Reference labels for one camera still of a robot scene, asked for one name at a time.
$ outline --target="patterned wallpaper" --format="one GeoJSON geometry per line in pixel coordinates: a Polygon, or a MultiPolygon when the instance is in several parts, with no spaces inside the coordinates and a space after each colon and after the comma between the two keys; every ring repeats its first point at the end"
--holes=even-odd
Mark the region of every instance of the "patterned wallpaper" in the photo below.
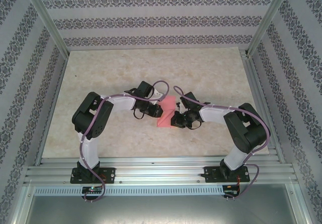
{"type": "Polygon", "coordinates": [[[246,49],[272,0],[43,0],[70,50],[246,49]]]}
{"type": "Polygon", "coordinates": [[[284,0],[253,55],[286,161],[322,223],[322,0],[284,0]]]}
{"type": "Polygon", "coordinates": [[[35,163],[65,60],[29,0],[0,1],[0,223],[35,163]]]}

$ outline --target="purple cable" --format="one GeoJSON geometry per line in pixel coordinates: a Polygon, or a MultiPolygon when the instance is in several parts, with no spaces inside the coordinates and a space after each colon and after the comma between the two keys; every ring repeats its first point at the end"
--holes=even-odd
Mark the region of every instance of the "purple cable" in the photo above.
{"type": "MultiPolygon", "coordinates": [[[[265,129],[265,133],[266,133],[266,141],[265,143],[260,146],[259,148],[251,151],[247,157],[245,158],[245,160],[243,161],[243,164],[246,163],[246,161],[252,156],[254,155],[254,153],[256,153],[257,151],[259,150],[262,150],[263,148],[265,148],[268,143],[270,142],[270,134],[269,134],[269,130],[268,130],[268,127],[266,126],[265,122],[263,122],[263,120],[261,118],[259,118],[258,116],[256,116],[255,114],[249,112],[249,111],[246,111],[246,110],[243,110],[243,109],[240,109],[240,108],[236,108],[236,107],[225,107],[225,106],[217,106],[217,105],[206,105],[206,104],[203,104],[203,103],[200,103],[198,101],[195,101],[195,100],[192,100],[190,99],[189,97],[186,97],[184,96],[184,92],[183,90],[178,87],[178,86],[174,86],[173,89],[175,90],[176,93],[178,93],[181,97],[187,99],[188,101],[191,101],[191,102],[194,102],[194,103],[197,103],[201,106],[204,106],[204,107],[210,107],[210,108],[218,108],[218,109],[224,109],[224,110],[234,110],[234,111],[239,111],[239,112],[244,112],[252,117],[254,117],[257,121],[260,122],[260,124],[263,126],[263,128],[265,129]]],[[[253,180],[251,181],[251,183],[248,185],[248,187],[237,197],[234,197],[235,199],[239,198],[240,196],[242,196],[244,193],[248,192],[249,188],[252,186],[252,184],[256,181],[257,177],[258,177],[258,174],[260,172],[260,168],[255,165],[255,164],[245,164],[246,166],[255,166],[257,168],[257,173],[255,175],[255,177],[253,178],[253,180]]]]}
{"type": "Polygon", "coordinates": [[[169,84],[166,82],[166,81],[157,81],[157,82],[155,82],[154,84],[153,84],[153,86],[155,86],[156,84],[158,84],[158,83],[165,83],[166,84],[166,86],[167,86],[167,92],[162,96],[162,97],[160,97],[160,98],[157,98],[157,99],[146,99],[146,98],[141,98],[141,97],[136,97],[136,96],[132,96],[132,95],[127,95],[127,94],[114,94],[114,95],[111,95],[111,96],[108,96],[108,97],[106,97],[106,98],[104,98],[101,102],[100,102],[100,104],[99,104],[99,106],[98,106],[98,108],[97,108],[97,110],[96,110],[96,113],[95,113],[95,115],[94,115],[94,117],[93,117],[93,119],[92,119],[92,121],[91,121],[91,123],[90,123],[90,125],[89,125],[89,127],[87,128],[87,130],[85,131],[85,133],[82,135],[82,138],[81,138],[81,142],[80,142],[80,145],[79,145],[79,152],[80,152],[80,154],[81,154],[81,158],[82,158],[82,160],[83,160],[83,162],[84,162],[84,164],[85,164],[85,166],[87,167],[87,169],[96,177],[96,178],[98,178],[99,179],[99,181],[102,183],[102,186],[103,186],[103,191],[102,191],[102,194],[99,196],[99,197],[97,197],[96,199],[94,199],[94,200],[87,200],[86,199],[86,195],[87,195],[87,193],[85,193],[85,195],[84,195],[84,200],[85,200],[85,202],[95,202],[95,201],[98,201],[98,200],[100,200],[103,196],[104,196],[104,194],[105,194],[105,190],[106,190],[106,187],[105,187],[105,182],[104,182],[104,180],[98,175],[98,174],[96,174],[93,170],[92,170],[92,168],[91,167],[89,167],[89,165],[87,164],[87,162],[86,162],[86,160],[85,160],[85,158],[84,158],[84,154],[83,154],[83,143],[84,143],[84,140],[85,140],[85,137],[87,136],[87,134],[90,132],[90,130],[91,130],[91,128],[92,128],[92,126],[94,125],[94,123],[95,123],[95,120],[96,120],[96,118],[97,118],[97,115],[98,115],[98,113],[100,112],[100,109],[101,109],[101,107],[102,107],[102,105],[103,105],[103,103],[106,101],[106,100],[108,100],[108,99],[110,99],[110,98],[113,98],[113,97],[131,97],[131,98],[135,98],[135,99],[137,99],[137,100],[142,100],[142,101],[147,101],[147,102],[153,102],[153,101],[162,101],[166,96],[167,96],[167,94],[169,93],[169,90],[170,90],[170,86],[169,86],[169,84]]]}

